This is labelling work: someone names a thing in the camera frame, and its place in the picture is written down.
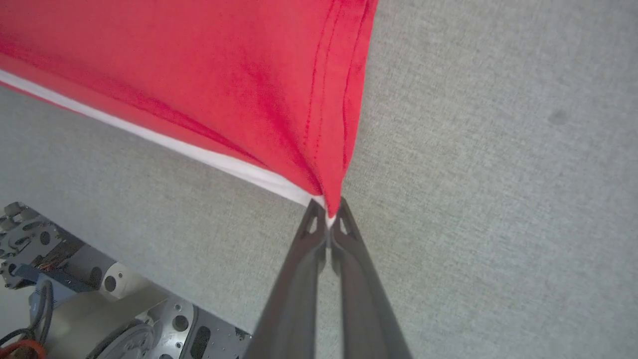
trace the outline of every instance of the white stripe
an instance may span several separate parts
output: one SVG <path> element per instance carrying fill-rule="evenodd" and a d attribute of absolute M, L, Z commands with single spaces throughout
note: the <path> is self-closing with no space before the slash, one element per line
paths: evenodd
<path fill-rule="evenodd" d="M 246 180 L 250 183 L 258 185 L 259 187 L 265 188 L 291 201 L 307 206 L 310 202 L 310 199 L 314 199 L 322 206 L 325 206 L 322 195 L 311 195 L 305 190 L 301 189 L 301 187 L 298 187 L 294 183 L 288 181 L 286 178 L 276 174 L 275 172 L 270 172 L 268 170 L 262 169 L 261 167 L 257 167 L 242 160 L 238 160 L 234 157 L 222 155 L 221 153 L 216 153 L 207 149 L 199 148 L 193 146 L 192 144 L 173 139 L 169 136 L 158 134 L 157 132 L 153 132 L 147 128 L 134 125 L 121 118 L 117 118 L 102 111 L 96 110 L 90 106 L 72 100 L 71 98 L 60 95 L 55 91 L 51 91 L 38 84 L 22 79 L 2 70 L 0 70 L 0 81 L 15 88 L 21 89 L 34 96 L 53 102 L 56 105 L 66 107 L 67 109 L 79 112 L 83 115 L 100 120 L 104 123 L 108 123 L 109 125 L 121 128 L 122 130 L 125 130 L 127 132 L 136 134 L 144 139 L 155 142 L 164 147 L 168 147 L 194 160 L 198 160 L 217 169 L 221 169 L 224 172 L 230 173 L 235 177 L 239 177 L 242 180 Z"/>

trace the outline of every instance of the stain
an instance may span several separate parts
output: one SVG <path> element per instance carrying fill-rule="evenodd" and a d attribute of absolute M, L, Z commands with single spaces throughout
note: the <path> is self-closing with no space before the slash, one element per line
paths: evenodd
<path fill-rule="evenodd" d="M 551 115 L 549 115 L 547 120 L 552 125 L 564 125 L 567 123 L 567 112 L 565 112 L 565 110 L 555 110 Z"/>

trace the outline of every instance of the red fabric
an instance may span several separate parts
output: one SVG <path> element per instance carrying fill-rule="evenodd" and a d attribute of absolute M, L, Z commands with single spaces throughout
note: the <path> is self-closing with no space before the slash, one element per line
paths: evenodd
<path fill-rule="evenodd" d="M 281 174 L 336 213 L 376 0 L 0 4 L 0 68 Z"/>

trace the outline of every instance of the red wire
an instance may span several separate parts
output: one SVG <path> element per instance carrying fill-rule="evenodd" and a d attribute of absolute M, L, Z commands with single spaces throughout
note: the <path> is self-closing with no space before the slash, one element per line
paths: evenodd
<path fill-rule="evenodd" d="M 9 345 L 1 348 L 0 349 L 0 359 L 8 358 L 9 355 L 11 355 L 11 353 L 16 351 L 16 349 L 22 348 L 22 347 L 25 347 L 25 346 L 35 350 L 36 353 L 38 354 L 38 359 L 45 359 L 46 352 L 45 352 L 44 348 L 40 345 L 40 343 L 36 342 L 35 340 L 31 340 L 31 339 L 18 340 L 17 342 L 15 342 L 13 344 L 9 344 Z"/>

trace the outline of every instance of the gray tablecloth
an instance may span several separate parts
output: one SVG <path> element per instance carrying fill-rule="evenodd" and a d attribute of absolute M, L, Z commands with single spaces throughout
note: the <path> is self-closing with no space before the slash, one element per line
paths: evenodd
<path fill-rule="evenodd" d="M 638 6 L 381 0 L 344 195 L 418 358 L 638 357 Z M 304 208 L 0 90 L 0 202 L 252 330 Z M 318 352 L 340 352 L 320 281 Z"/>

